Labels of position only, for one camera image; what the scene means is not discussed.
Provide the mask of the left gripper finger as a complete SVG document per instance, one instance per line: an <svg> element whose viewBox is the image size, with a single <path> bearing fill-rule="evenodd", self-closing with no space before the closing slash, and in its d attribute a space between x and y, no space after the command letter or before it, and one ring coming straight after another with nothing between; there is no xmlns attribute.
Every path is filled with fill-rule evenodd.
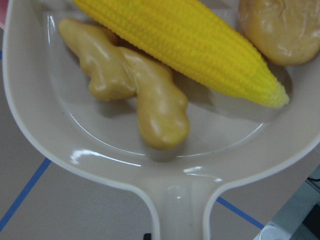
<svg viewBox="0 0 320 240"><path fill-rule="evenodd" d="M152 240L152 234L151 233L145 233L143 235L143 240Z"/></svg>

